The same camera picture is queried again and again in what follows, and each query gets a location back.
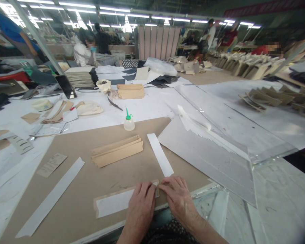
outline glue bottle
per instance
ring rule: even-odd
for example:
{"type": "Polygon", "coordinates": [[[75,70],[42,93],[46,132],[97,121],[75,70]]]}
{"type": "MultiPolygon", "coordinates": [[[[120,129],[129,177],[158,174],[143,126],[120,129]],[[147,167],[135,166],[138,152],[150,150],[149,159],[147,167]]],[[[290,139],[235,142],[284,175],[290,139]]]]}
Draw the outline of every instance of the glue bottle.
{"type": "Polygon", "coordinates": [[[127,130],[127,131],[132,131],[132,130],[135,129],[135,122],[133,121],[131,116],[133,117],[133,115],[129,115],[128,114],[128,109],[126,109],[126,117],[125,117],[125,121],[124,121],[124,129],[127,130]]]}

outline phone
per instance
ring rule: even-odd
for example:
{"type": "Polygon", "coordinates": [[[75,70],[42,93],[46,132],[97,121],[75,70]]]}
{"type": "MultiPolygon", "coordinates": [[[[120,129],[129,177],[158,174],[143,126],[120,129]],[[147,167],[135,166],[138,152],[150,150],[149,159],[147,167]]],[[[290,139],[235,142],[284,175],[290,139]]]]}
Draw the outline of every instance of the phone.
{"type": "Polygon", "coordinates": [[[66,76],[56,76],[58,84],[66,95],[67,99],[76,98],[77,94],[66,76]]]}

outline red banner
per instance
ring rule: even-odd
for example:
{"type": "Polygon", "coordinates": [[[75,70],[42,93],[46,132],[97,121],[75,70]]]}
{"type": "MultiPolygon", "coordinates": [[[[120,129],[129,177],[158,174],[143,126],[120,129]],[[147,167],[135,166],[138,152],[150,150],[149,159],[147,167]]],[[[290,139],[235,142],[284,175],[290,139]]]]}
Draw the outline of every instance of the red banner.
{"type": "Polygon", "coordinates": [[[243,17],[270,14],[305,8],[305,0],[276,0],[250,6],[233,8],[224,12],[224,17],[243,17]]]}

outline red shirt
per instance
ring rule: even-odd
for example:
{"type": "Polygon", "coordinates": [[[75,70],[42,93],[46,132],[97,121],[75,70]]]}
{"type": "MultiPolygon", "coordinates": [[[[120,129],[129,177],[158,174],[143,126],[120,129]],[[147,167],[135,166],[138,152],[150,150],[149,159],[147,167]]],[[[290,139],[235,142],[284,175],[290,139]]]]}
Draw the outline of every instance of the red shirt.
{"type": "Polygon", "coordinates": [[[221,42],[221,46],[230,46],[231,45],[231,43],[233,42],[233,40],[234,40],[234,37],[236,37],[237,36],[237,34],[238,34],[238,31],[227,31],[226,33],[225,33],[225,36],[224,36],[224,39],[223,39],[223,41],[221,42]]]}
{"type": "Polygon", "coordinates": [[[263,54],[268,54],[268,48],[266,45],[263,46],[259,46],[256,49],[254,49],[251,54],[257,54],[257,55],[261,55],[263,52],[263,54]]]}

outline blue shirt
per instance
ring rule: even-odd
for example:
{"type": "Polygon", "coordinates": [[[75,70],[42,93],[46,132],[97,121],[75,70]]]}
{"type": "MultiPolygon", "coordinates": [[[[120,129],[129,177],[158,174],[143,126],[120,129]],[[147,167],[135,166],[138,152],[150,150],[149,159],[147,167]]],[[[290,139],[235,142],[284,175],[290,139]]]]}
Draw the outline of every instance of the blue shirt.
{"type": "MultiPolygon", "coordinates": [[[[0,30],[13,41],[26,44],[24,39],[19,34],[23,30],[18,25],[16,25],[16,23],[14,23],[11,19],[5,17],[2,14],[0,14],[0,30]]],[[[38,52],[40,48],[34,42],[32,42],[32,40],[30,40],[30,42],[32,43],[35,51],[38,52]]]]}

